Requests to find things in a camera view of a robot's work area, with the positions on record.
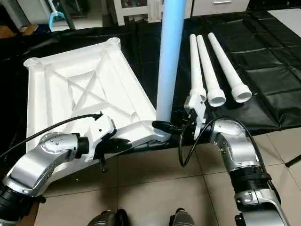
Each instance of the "drawer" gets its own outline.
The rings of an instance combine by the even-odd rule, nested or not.
[[[192,16],[243,12],[249,0],[195,0]]]

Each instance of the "black cable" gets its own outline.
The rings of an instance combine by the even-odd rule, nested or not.
[[[187,158],[185,159],[185,162],[183,162],[183,156],[182,156],[182,142],[183,142],[183,137],[184,137],[184,133],[186,131],[186,129],[190,126],[191,124],[191,121],[189,121],[186,126],[183,128],[182,132],[181,132],[181,135],[180,135],[180,138],[179,138],[179,146],[178,146],[178,153],[179,153],[179,160],[180,160],[180,164],[182,167],[185,167],[187,165],[187,163],[189,162],[193,152],[194,152],[194,149],[196,147],[196,145],[198,144],[198,141],[199,139],[202,137],[202,135],[204,134],[204,132],[207,130],[207,128],[212,125],[215,121],[217,121],[218,119],[224,119],[224,120],[232,120],[232,121],[235,121],[237,122],[242,128],[244,128],[244,130],[246,131],[247,133],[247,136],[249,137],[254,149],[255,149],[255,153],[257,155],[257,158],[258,158],[258,161],[261,165],[261,169],[263,171],[263,173],[267,173],[267,169],[265,168],[265,165],[264,165],[264,162],[263,162],[263,158],[262,158],[262,155],[259,151],[259,148],[254,140],[254,138],[252,137],[250,131],[248,130],[248,128],[240,121],[238,121],[237,119],[235,118],[232,118],[232,117],[229,117],[229,116],[219,116],[219,117],[216,117],[214,119],[212,119],[211,121],[209,121],[204,127],[203,129],[201,130],[200,134],[198,135],[195,143],[193,144],[191,150],[189,151],[188,153],[188,156]],[[273,185],[272,181],[271,180],[268,180],[268,184],[270,186],[270,188],[275,192],[275,195],[279,201],[279,203],[281,203],[281,199],[280,199],[280,195],[277,191],[277,189],[275,188],[275,186]]]
[[[42,135],[43,133],[46,133],[58,126],[61,126],[61,125],[64,125],[68,122],[71,122],[71,121],[74,121],[74,120],[77,120],[77,119],[83,119],[83,118],[89,118],[89,117],[93,117],[95,120],[99,119],[103,114],[100,112],[99,114],[85,114],[85,115],[80,115],[80,116],[76,116],[76,117],[73,117],[73,118],[69,118],[69,119],[66,119],[64,121],[61,121],[57,124],[54,124],[52,126],[49,126],[48,128],[46,129],[43,129],[42,131],[40,132],[37,132],[36,134],[33,134],[32,136],[26,138],[25,140],[21,141],[20,143],[16,144],[15,146],[11,147],[10,149],[8,149],[6,152],[4,152],[3,154],[0,155],[0,158],[2,158],[3,156],[5,156],[6,154],[8,154],[9,152],[11,152],[13,149],[15,149],[16,147],[22,145],[22,144],[25,144],[27,143],[28,141]]]

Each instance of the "pipe end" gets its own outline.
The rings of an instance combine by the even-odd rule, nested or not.
[[[206,97],[206,90],[204,87],[198,88],[198,89],[191,89],[190,90],[190,96],[192,95],[200,95],[203,102],[207,100]]]
[[[212,107],[222,106],[226,102],[226,97],[221,89],[212,89],[208,91],[208,103]]]
[[[238,103],[248,101],[252,97],[252,92],[245,84],[240,84],[232,89],[232,96]]]

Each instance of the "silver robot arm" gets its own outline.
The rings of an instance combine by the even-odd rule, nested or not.
[[[44,203],[41,195],[50,184],[57,166],[93,154],[94,159],[104,160],[95,152],[98,144],[116,132],[112,120],[103,116],[96,121],[97,131],[91,136],[50,132],[39,144],[24,156],[9,171],[0,186],[0,226],[13,226],[27,215],[34,202]]]
[[[235,121],[217,120],[212,126],[211,143],[217,145],[230,175],[235,201],[241,212],[237,226],[289,226],[280,202],[262,170],[246,131]]]

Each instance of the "white cabinet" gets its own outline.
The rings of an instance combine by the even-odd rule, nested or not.
[[[243,12],[249,0],[195,0],[192,16]]]
[[[162,0],[147,0],[147,6],[123,8],[122,0],[114,0],[118,25],[125,25],[124,17],[147,14],[149,22],[158,22],[163,12]],[[185,18],[190,18],[192,8],[192,0],[186,0]]]

